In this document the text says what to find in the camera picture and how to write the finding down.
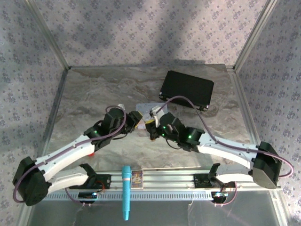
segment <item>black box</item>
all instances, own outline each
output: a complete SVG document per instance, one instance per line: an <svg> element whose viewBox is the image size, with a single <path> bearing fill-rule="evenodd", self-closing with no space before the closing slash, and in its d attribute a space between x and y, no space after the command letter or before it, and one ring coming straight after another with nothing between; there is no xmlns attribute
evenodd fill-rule
<svg viewBox="0 0 301 226"><path fill-rule="evenodd" d="M192 101L200 111L207 111L210 105L214 82L191 75L168 71L159 93L159 98L166 101L175 96L184 96ZM171 102L187 107L191 105L183 99Z"/></svg>

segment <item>light blue marker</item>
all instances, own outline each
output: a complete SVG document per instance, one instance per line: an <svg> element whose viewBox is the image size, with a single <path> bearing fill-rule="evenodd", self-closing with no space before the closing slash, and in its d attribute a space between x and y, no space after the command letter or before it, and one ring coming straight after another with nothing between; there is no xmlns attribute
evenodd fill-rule
<svg viewBox="0 0 301 226"><path fill-rule="evenodd" d="M131 184L131 167L122 168L122 211L123 219L128 220L130 213L130 184Z"/></svg>

